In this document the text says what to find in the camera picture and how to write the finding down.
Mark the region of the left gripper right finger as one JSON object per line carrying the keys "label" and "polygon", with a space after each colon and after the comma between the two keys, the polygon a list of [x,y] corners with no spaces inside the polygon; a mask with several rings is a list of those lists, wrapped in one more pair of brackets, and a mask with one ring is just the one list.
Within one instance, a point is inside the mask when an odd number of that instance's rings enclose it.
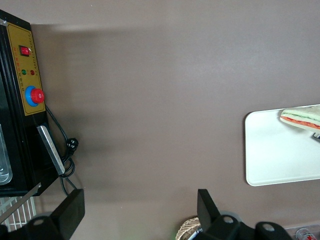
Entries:
{"label": "left gripper right finger", "polygon": [[221,214],[207,189],[197,192],[197,217],[202,228],[197,240],[236,240],[240,223],[229,214]]}

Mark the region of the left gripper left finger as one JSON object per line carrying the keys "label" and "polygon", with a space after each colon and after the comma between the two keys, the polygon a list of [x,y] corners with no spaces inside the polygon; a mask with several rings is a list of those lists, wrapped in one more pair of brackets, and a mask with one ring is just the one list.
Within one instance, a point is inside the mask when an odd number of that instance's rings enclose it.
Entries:
{"label": "left gripper left finger", "polygon": [[27,240],[69,240],[84,216],[84,190],[75,189],[49,215],[32,219],[23,235]]}

